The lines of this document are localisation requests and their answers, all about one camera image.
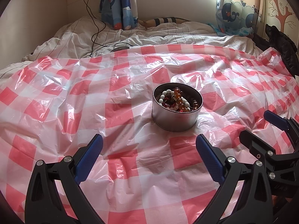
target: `whale print curtain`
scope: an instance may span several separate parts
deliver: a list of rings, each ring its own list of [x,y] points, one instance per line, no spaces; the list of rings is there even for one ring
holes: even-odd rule
[[[217,32],[248,36],[258,29],[263,0],[217,0]]]
[[[136,0],[101,0],[100,13],[102,21],[115,30],[129,30],[138,25]]]

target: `tree decal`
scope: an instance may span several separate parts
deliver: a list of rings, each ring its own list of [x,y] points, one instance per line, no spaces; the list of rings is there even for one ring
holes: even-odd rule
[[[285,24],[288,24],[290,26],[290,28],[293,28],[293,26],[296,26],[293,21],[286,22],[287,17],[293,15],[293,13],[291,13],[289,11],[289,8],[287,6],[288,3],[285,6],[283,6],[282,3],[278,4],[278,0],[269,0],[269,3],[271,6],[268,7],[268,9],[271,9],[271,12],[268,13],[268,16],[276,17],[279,20],[281,32],[284,32]]]

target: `black charging cable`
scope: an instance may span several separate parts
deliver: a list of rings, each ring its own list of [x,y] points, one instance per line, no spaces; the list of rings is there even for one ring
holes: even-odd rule
[[[128,44],[128,45],[132,46],[131,44],[126,43],[126,42],[120,42],[120,43],[116,43],[116,44],[114,44],[114,45],[109,45],[109,46],[106,46],[106,45],[102,45],[102,44],[98,44],[98,43],[96,43],[96,40],[97,40],[97,38],[98,38],[99,33],[102,32],[102,31],[106,28],[107,25],[106,25],[106,23],[104,23],[103,21],[99,20],[99,21],[101,21],[103,24],[105,24],[104,28],[103,28],[102,30],[100,30],[99,27],[96,25],[95,20],[94,20],[94,18],[95,18],[95,19],[97,19],[97,18],[93,15],[91,8],[88,6],[88,2],[89,2],[89,0],[87,0],[87,2],[86,2],[85,0],[83,0],[83,1],[84,1],[85,5],[86,5],[86,10],[87,10],[89,16],[92,18],[93,23],[95,24],[95,26],[96,26],[97,29],[98,29],[98,32],[95,33],[95,34],[92,36],[92,38],[91,38],[91,40],[92,40],[92,51],[91,51],[91,53],[90,53],[90,57],[92,57],[93,49],[94,49],[95,44],[100,45],[100,46],[103,46],[103,47],[116,46],[116,45],[118,45],[118,44]]]

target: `plastic tablecloth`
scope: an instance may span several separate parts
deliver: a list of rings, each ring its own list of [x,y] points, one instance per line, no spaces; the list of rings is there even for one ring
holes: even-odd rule
[[[203,95],[198,121],[187,132],[165,131],[151,118],[153,89],[165,82],[188,84]],[[245,163],[256,158],[240,144],[244,129],[277,153],[290,153],[286,134],[263,113],[298,120],[298,94],[271,48],[258,58],[208,45],[137,47],[85,59],[43,57],[0,88],[0,190],[24,219],[36,161],[60,161],[99,133],[104,148],[80,187],[105,223],[193,223],[219,187],[196,151],[196,136],[204,134],[226,156]],[[57,187],[74,217],[59,181]],[[224,216],[241,187],[240,182]]]

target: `round tin can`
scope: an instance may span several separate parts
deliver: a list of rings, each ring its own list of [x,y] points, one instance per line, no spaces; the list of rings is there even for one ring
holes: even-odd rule
[[[200,107],[195,111],[190,111],[187,113],[175,112],[168,110],[161,106],[156,97],[159,93],[166,91],[167,89],[174,89],[178,87],[186,95],[191,96],[197,100]],[[203,105],[202,95],[193,87],[176,82],[168,82],[157,86],[152,95],[152,118],[154,121],[163,129],[172,132],[182,132],[191,129],[198,118],[199,112]]]

